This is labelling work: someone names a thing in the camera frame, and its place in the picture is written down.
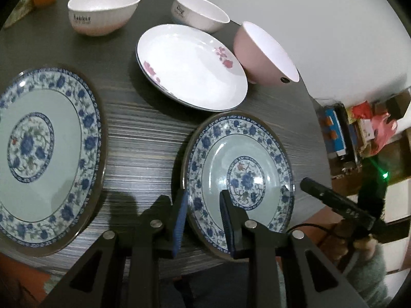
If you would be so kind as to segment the right hand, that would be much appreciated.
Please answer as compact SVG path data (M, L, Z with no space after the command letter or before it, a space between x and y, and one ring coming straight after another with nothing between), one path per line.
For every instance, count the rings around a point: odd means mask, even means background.
M334 228L336 236L328 237L323 245L320 246L321 251L331 262L339 262L349 252L349 244L343 237L351 238L353 227L347 220L342 220L336 224ZM366 262L373 258L378 241L368 236L359 240L354 240L352 246L355 251L359 253L359 260Z

